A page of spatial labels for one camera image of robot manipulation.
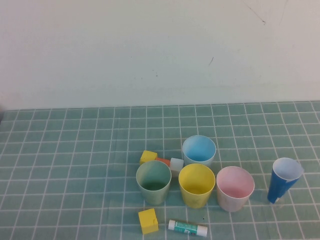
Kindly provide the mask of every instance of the green cup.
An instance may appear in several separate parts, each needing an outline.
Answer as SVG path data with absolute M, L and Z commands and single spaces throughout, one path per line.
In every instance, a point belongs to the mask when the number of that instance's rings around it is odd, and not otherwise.
M 148 204 L 159 205 L 165 201 L 171 182 L 171 171 L 165 163 L 147 161 L 138 168 L 135 178 Z

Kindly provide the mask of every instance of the plastic cup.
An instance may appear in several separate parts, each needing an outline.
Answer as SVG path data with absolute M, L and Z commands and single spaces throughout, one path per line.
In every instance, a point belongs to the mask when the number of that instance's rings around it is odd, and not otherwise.
M 239 211 L 255 189 L 249 172 L 238 166 L 227 166 L 216 176 L 217 198 L 220 207 L 227 212 Z
M 162 161 L 147 161 L 135 175 L 142 196 L 150 205 L 163 203 L 168 195 L 171 171 Z
M 216 145 L 209 137 L 194 135 L 182 145 L 184 164 L 203 164 L 211 166 L 216 154 Z
M 216 178 L 211 169 L 198 163 L 182 168 L 178 179 L 184 203 L 194 209 L 206 205 L 216 184 Z
M 267 198 L 274 204 L 304 173 L 302 166 L 291 158 L 282 157 L 274 161 Z

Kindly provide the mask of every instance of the scuff mark on wall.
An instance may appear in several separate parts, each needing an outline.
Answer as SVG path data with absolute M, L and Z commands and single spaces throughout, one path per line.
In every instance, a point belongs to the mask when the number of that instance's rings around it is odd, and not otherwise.
M 241 0 L 243 2 L 244 5 L 247 6 L 247 8 L 249 8 L 262 22 L 263 25 L 266 25 L 266 21 L 264 21 L 251 7 L 249 7 L 243 0 Z
M 209 63 L 208 67 L 210 66 L 210 64 L 212 63 L 213 60 L 214 60 L 214 57 L 212 57 L 211 62 Z
M 280 24 L 282 23 L 282 19 L 284 18 L 285 10 L 286 10 L 288 1 L 289 1 L 289 0 L 285 0 L 285 4 L 284 4 L 284 7 L 283 7 L 282 16 L 281 16 L 281 20 L 280 20 L 280 22 L 279 22 L 279 26 L 280 26 Z

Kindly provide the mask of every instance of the yellow cup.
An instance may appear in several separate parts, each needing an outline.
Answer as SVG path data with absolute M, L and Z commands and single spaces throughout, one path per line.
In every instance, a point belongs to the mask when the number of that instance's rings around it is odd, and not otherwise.
M 194 163 L 182 168 L 179 185 L 184 203 L 199 209 L 206 205 L 216 184 L 214 173 L 205 165 Z

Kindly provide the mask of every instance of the white wall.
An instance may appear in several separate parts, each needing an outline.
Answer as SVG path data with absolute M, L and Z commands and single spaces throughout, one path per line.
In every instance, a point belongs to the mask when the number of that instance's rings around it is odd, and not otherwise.
M 319 89 L 320 0 L 0 3 L 7 109 L 313 100 Z

